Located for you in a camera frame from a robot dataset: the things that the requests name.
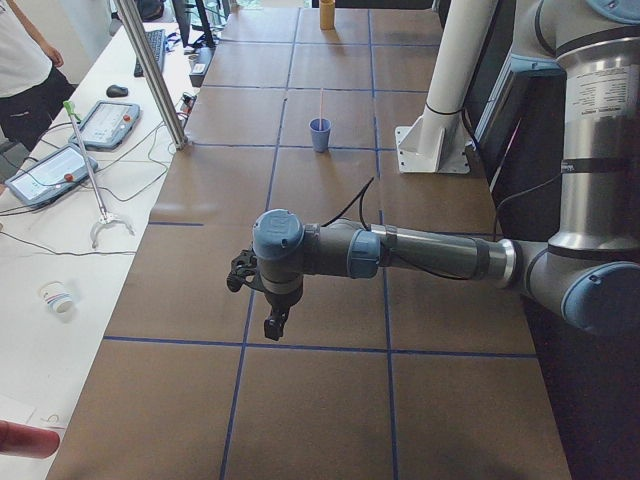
white table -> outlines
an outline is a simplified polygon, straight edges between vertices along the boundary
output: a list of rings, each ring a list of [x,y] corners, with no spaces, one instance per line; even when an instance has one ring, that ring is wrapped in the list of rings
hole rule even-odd
[[[152,23],[146,27],[165,28],[168,33],[176,30],[173,24]],[[98,100],[107,99],[109,85],[119,84],[129,88],[129,96],[115,100],[141,107],[138,123],[121,146],[113,152],[90,152],[104,168],[142,142],[97,174],[98,184],[121,198],[136,193],[161,174],[175,150],[166,128],[159,128],[155,139],[151,133],[162,119],[146,80],[133,77],[134,63],[135,54],[121,28],[72,97],[76,112],[83,115]],[[176,105],[183,92],[195,93],[188,72],[188,59],[178,44],[167,54],[163,72]],[[67,121],[63,110],[53,124]],[[44,139],[61,146],[71,133],[68,125],[54,129]],[[41,142],[33,156],[42,158],[51,151],[53,147]],[[135,236],[123,225],[104,229],[99,233],[97,250],[138,248],[163,181],[164,177],[125,203],[103,192],[109,211],[133,221]],[[19,205],[8,190],[0,195],[0,211]],[[92,190],[77,188],[42,211],[0,217],[0,222],[4,232],[57,252],[90,252],[89,232],[98,217]],[[61,427],[57,431],[64,434],[132,261],[132,254],[56,256],[0,235],[0,419],[37,427],[57,426]],[[75,305],[71,311],[54,313],[39,298],[40,286],[52,280],[63,282],[72,294]],[[54,457],[34,460],[0,456],[0,478],[43,479]]]

keyboard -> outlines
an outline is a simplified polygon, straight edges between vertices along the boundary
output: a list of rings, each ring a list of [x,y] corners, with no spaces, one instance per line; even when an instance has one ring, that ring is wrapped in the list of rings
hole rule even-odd
[[[164,56],[166,54],[164,48],[164,30],[151,30],[150,32],[145,33],[147,34],[147,41],[149,42],[153,56],[156,57],[156,62],[158,62],[158,67],[160,67],[160,72],[162,72],[162,68],[164,67]],[[136,59],[133,76],[142,77],[143,75],[144,72],[142,71],[140,60]]]

brown tile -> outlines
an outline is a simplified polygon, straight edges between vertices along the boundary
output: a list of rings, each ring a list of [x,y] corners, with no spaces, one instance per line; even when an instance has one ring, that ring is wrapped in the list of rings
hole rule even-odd
[[[374,100],[378,146],[396,148],[396,127],[410,127],[422,115],[426,93],[376,92]]]
[[[438,45],[442,27],[432,10],[371,10],[372,43]]]
[[[251,42],[293,42],[298,11],[297,8],[237,9],[229,16],[222,38]]]
[[[285,87],[293,45],[220,42],[204,85]]]
[[[492,284],[389,269],[396,349],[535,353],[520,298]]]
[[[384,354],[248,349],[226,480],[392,478]]]
[[[239,356],[104,341],[47,478],[217,478]]]
[[[396,152],[381,152],[380,170],[385,223],[433,232],[491,232],[495,209],[485,179],[399,173]]]
[[[291,66],[292,88],[371,88],[368,45],[296,45]]]
[[[242,342],[249,295],[232,294],[226,277],[250,245],[251,224],[149,225],[106,335]]]
[[[376,176],[376,155],[369,150],[281,148],[278,151],[269,208],[284,208],[304,223],[325,223],[338,214]],[[364,202],[368,223],[379,220],[378,185],[374,181]],[[358,220],[358,206],[346,214]]]
[[[367,10],[336,8],[334,25],[334,30],[320,30],[319,9],[304,8],[300,12],[296,42],[369,44]]]
[[[251,226],[264,212],[273,148],[189,145],[173,157],[152,222]]]
[[[331,120],[329,145],[374,148],[371,92],[325,90],[323,117]],[[311,146],[309,122],[320,114],[320,91],[290,90],[287,93],[280,145]]]
[[[196,143],[275,145],[284,99],[284,90],[203,88],[187,136]]]
[[[436,65],[436,47],[373,47],[376,90],[426,92]]]
[[[571,478],[535,359],[395,355],[399,478]]]
[[[258,294],[250,342],[273,344],[263,329],[270,309],[264,295]],[[304,295],[291,308],[280,343],[386,349],[382,274],[367,280],[307,275]]]

black pants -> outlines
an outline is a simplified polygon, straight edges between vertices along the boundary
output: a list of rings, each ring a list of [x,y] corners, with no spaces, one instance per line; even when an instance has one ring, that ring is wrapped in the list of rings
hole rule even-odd
[[[66,77],[55,67],[49,77],[13,97],[0,98],[0,126],[9,140],[17,140],[33,150],[53,119],[74,91]]]

tablet device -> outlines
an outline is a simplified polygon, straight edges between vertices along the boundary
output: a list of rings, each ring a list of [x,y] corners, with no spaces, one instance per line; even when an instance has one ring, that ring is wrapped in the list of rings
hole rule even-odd
[[[89,157],[95,171],[98,162]],[[5,185],[25,205],[39,206],[58,199],[87,177],[80,149],[68,144],[43,158],[29,170],[21,170]]]
[[[100,100],[79,125],[87,150],[113,150],[122,143],[140,116],[140,106]],[[78,143],[75,135],[69,143]]]

